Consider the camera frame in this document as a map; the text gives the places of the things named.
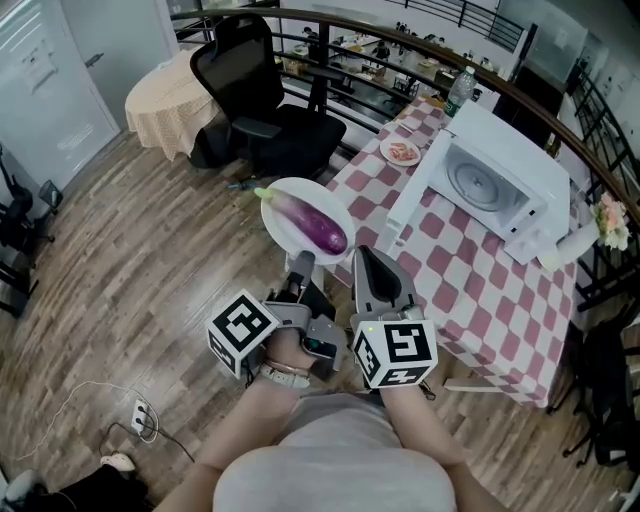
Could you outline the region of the person's left hand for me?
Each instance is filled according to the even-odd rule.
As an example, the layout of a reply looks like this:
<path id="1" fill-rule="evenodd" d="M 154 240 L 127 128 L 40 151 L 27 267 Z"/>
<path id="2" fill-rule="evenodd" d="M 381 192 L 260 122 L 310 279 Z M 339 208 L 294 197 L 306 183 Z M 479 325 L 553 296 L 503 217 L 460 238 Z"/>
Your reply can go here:
<path id="1" fill-rule="evenodd" d="M 300 345 L 300 334 L 297 329 L 277 329 L 269 337 L 267 358 L 281 365 L 307 371 L 314 359 L 305 353 Z"/>

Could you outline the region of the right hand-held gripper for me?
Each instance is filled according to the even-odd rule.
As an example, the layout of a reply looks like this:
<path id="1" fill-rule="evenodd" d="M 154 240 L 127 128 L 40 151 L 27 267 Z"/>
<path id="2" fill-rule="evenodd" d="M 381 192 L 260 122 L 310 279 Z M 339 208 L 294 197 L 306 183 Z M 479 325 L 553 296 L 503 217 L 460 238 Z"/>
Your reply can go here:
<path id="1" fill-rule="evenodd" d="M 420 384 L 438 364 L 434 322 L 416 303 L 409 273 L 365 245 L 352 259 L 352 352 L 370 389 Z"/>

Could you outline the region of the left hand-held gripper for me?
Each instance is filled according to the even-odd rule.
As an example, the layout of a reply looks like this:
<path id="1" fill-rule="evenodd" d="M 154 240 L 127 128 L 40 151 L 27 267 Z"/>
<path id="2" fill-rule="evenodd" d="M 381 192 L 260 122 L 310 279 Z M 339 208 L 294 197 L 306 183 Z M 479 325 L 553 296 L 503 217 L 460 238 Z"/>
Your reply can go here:
<path id="1" fill-rule="evenodd" d="M 247 290 L 236 293 L 207 322 L 208 345 L 222 366 L 237 379 L 254 376 L 266 354 L 268 338 L 277 330 L 293 329 L 302 350 L 321 362 L 316 371 L 326 380 L 339 371 L 347 335 L 335 322 L 335 309 L 311 281 L 315 255 L 300 251 L 289 257 L 289 274 L 281 293 L 264 301 Z"/>

